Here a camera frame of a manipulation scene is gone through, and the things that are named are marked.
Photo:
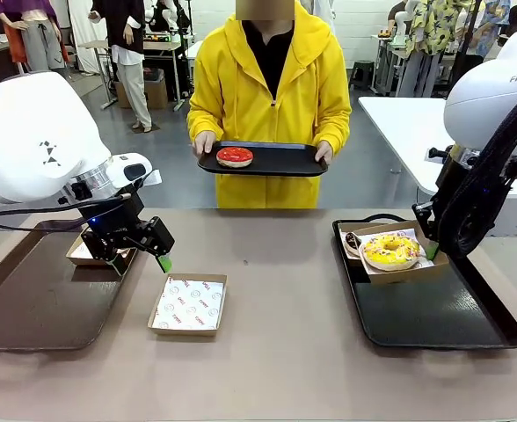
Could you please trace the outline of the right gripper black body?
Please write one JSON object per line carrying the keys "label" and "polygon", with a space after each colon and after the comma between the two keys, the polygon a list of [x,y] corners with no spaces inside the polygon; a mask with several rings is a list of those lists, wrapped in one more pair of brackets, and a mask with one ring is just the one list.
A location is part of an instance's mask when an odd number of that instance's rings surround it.
{"label": "right gripper black body", "polygon": [[476,150],[450,150],[432,197],[438,238],[484,237],[484,187],[472,172],[479,163]]}

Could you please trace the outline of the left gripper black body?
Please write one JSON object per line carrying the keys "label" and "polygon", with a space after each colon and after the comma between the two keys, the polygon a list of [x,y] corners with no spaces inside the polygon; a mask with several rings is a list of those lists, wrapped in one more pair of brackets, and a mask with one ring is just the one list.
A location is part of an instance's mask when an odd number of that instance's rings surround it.
{"label": "left gripper black body", "polygon": [[122,243],[143,238],[142,221],[138,217],[142,210],[138,193],[130,193],[125,200],[83,206],[81,216],[87,220],[90,237],[104,243]]}

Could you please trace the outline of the person's left hand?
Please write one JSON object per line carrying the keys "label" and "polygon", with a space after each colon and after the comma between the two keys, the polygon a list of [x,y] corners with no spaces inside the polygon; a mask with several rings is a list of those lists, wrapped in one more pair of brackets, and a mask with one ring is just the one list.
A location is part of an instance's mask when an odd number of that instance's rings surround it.
{"label": "person's left hand", "polygon": [[332,146],[327,141],[321,141],[317,145],[317,153],[315,155],[315,160],[320,163],[324,161],[327,165],[331,164],[333,159],[334,151]]}

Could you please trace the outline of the person's right hand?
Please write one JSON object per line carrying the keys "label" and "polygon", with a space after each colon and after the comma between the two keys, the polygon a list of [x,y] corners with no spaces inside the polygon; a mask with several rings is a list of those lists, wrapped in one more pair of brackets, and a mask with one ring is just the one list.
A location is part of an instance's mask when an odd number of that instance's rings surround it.
{"label": "person's right hand", "polygon": [[193,141],[193,153],[197,157],[211,152],[214,143],[217,141],[216,133],[214,131],[202,131],[198,133]]}

